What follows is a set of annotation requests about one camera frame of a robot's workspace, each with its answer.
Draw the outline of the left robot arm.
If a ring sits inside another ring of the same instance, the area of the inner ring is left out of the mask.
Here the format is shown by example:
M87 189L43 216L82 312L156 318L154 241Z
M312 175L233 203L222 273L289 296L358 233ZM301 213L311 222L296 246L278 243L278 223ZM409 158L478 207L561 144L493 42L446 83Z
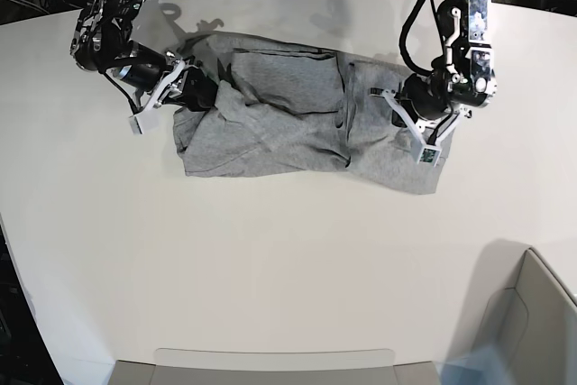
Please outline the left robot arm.
M424 5L431 6L442 50L429 68L408 52L409 32ZM398 39L408 76L371 89L389 106L391 124L408 135L418 163L435 165L458 123L496 95L490 7L491 0L417 0Z

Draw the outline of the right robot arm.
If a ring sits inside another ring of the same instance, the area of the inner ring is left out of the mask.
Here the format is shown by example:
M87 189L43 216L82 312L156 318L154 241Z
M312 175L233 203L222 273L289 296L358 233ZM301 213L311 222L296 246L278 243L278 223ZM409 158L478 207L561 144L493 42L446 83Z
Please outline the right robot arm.
M70 55L83 70L104 77L127 100L133 115L163 105L205 112L218 85L193 57L155 51L132 39L145 0L93 0L78 16Z

